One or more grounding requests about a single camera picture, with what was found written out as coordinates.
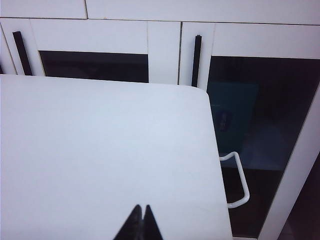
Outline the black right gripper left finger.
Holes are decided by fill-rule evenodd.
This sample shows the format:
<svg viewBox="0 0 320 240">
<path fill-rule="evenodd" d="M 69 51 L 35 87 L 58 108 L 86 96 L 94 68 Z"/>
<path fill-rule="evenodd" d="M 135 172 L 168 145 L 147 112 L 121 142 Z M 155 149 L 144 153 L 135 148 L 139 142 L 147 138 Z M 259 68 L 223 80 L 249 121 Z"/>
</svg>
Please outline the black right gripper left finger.
<svg viewBox="0 0 320 240">
<path fill-rule="evenodd" d="M 138 240 L 140 238 L 141 221 L 142 208 L 137 204 L 121 226 L 114 240 Z"/>
</svg>

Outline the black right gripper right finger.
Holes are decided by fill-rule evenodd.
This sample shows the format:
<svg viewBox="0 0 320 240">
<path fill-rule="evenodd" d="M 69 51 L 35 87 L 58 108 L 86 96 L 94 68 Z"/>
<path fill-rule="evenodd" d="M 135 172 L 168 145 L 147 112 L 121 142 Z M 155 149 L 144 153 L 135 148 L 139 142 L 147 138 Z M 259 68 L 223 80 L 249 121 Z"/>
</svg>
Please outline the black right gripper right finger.
<svg viewBox="0 0 320 240">
<path fill-rule="evenodd" d="M 152 212 L 151 206 L 147 205 L 143 217 L 143 239 L 163 240 L 160 229 Z"/>
</svg>

